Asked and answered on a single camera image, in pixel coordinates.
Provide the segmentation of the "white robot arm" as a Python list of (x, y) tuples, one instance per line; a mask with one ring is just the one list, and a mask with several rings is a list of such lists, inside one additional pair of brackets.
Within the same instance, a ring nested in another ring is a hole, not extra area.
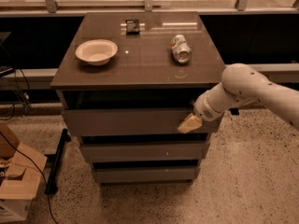
[(294, 129), (299, 130), (299, 91), (278, 85), (243, 63), (224, 69), (221, 82), (201, 94), (193, 111), (178, 126), (180, 133), (189, 133), (213, 121), (226, 110), (258, 102)]

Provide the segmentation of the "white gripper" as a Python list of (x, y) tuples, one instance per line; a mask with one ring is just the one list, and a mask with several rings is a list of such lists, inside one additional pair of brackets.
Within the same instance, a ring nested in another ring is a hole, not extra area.
[(222, 115), (222, 112), (218, 112), (212, 108), (207, 98), (208, 92), (206, 91), (196, 99), (193, 104), (194, 114), (191, 113), (188, 115), (178, 126), (180, 133), (189, 133), (200, 128), (203, 123), (202, 119), (205, 121), (213, 121)]

